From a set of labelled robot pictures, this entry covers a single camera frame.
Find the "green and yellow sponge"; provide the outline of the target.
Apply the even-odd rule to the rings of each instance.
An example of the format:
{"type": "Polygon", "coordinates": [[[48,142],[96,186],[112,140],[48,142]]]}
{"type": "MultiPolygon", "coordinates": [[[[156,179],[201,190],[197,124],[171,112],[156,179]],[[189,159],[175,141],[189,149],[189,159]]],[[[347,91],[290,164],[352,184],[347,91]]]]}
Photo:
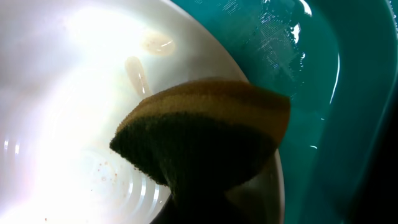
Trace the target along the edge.
{"type": "Polygon", "coordinates": [[[242,81],[198,80],[142,100],[109,146],[175,200],[221,194],[260,173],[289,117],[286,96],[242,81]]]}

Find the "white plate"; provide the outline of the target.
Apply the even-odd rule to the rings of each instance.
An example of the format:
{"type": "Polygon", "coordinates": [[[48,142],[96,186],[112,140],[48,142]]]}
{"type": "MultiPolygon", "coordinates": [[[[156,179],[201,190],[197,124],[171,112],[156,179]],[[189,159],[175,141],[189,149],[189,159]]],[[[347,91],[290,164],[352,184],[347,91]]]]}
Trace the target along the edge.
{"type": "Polygon", "coordinates": [[[1,2],[1,222],[150,223],[169,199],[109,149],[139,102],[244,80],[171,1],[1,2]]]}

